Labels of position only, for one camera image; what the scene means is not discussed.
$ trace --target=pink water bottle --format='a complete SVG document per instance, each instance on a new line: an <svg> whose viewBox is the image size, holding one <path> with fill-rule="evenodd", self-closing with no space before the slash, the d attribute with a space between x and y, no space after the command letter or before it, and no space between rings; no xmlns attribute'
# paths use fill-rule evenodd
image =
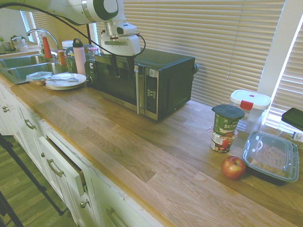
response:
<svg viewBox="0 0 303 227"><path fill-rule="evenodd" d="M85 68L84 68L84 63L86 62L86 58L85 58L83 43L79 38L75 38L72 46L74 50L77 71L79 74L86 76Z"/></svg>

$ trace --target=food storage container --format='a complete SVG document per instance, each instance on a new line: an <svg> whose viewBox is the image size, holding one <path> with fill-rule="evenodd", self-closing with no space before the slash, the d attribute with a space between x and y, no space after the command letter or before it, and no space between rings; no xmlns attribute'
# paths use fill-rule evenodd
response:
<svg viewBox="0 0 303 227"><path fill-rule="evenodd" d="M64 51L64 55L74 56L74 52L73 52L73 49L72 49L72 43L73 43L73 40L62 41L62 48L63 48L63 51Z"/></svg>
<svg viewBox="0 0 303 227"><path fill-rule="evenodd" d="M290 140L303 149L303 111L291 108L282 114L278 136Z"/></svg>
<svg viewBox="0 0 303 227"><path fill-rule="evenodd" d="M53 74L52 72L44 72L44 71L34 72L27 75L26 81L49 78L52 76L52 74Z"/></svg>
<svg viewBox="0 0 303 227"><path fill-rule="evenodd" d="M297 146L289 140L265 132L252 132L243 152L245 164L271 183L295 182L299 177Z"/></svg>
<svg viewBox="0 0 303 227"><path fill-rule="evenodd" d="M230 97L230 104L241 108L245 115L239 121L237 129L251 133L261 127L266 110L270 105L269 96L246 90L235 90Z"/></svg>

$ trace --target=microwave handle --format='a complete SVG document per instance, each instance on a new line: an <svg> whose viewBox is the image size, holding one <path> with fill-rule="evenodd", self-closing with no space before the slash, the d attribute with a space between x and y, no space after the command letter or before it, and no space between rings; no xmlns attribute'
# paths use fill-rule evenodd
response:
<svg viewBox="0 0 303 227"><path fill-rule="evenodd" d="M136 76L136 94L137 94L137 114L140 114L139 70L135 71L135 76Z"/></svg>

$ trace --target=black container lid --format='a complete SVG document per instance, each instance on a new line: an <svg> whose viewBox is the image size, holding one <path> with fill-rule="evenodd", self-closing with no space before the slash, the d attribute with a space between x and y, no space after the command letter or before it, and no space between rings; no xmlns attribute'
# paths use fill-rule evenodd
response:
<svg viewBox="0 0 303 227"><path fill-rule="evenodd" d="M303 111L291 108L282 114L282 121L303 131Z"/></svg>
<svg viewBox="0 0 303 227"><path fill-rule="evenodd" d="M233 106L233 105L217 105L212 108L216 114L219 114L222 117L226 118L234 118L234 119L241 119L244 117L245 112L240 108Z"/></svg>
<svg viewBox="0 0 303 227"><path fill-rule="evenodd" d="M83 47L83 43L81 42L81 40L79 38L75 38L74 42L72 43L73 47Z"/></svg>

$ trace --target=stack of plates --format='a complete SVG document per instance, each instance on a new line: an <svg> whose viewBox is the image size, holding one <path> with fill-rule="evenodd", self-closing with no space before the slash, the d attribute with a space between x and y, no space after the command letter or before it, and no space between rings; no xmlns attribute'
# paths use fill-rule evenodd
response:
<svg viewBox="0 0 303 227"><path fill-rule="evenodd" d="M69 81L61 81L61 80L47 80L45 82L45 86L51 90L67 90L75 87L80 87L86 82L86 76L76 73L62 73L53 75L52 79L68 79L68 78L76 78L79 81L77 82L69 82Z"/></svg>

